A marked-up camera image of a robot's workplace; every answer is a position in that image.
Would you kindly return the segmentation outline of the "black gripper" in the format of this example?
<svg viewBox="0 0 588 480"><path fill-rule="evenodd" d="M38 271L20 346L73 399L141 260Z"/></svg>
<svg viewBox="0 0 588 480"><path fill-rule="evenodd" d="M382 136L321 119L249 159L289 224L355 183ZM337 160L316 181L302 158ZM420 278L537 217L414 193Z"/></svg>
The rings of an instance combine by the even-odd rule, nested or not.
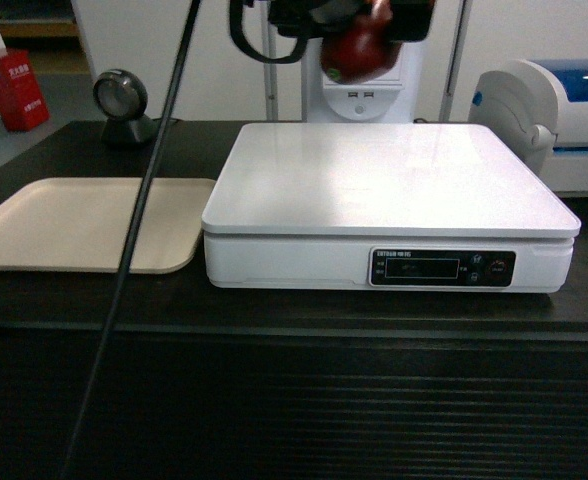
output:
<svg viewBox="0 0 588 480"><path fill-rule="evenodd" d="M288 38L328 37L364 27L392 42L421 41L434 7L433 1L272 1L268 21Z"/></svg>

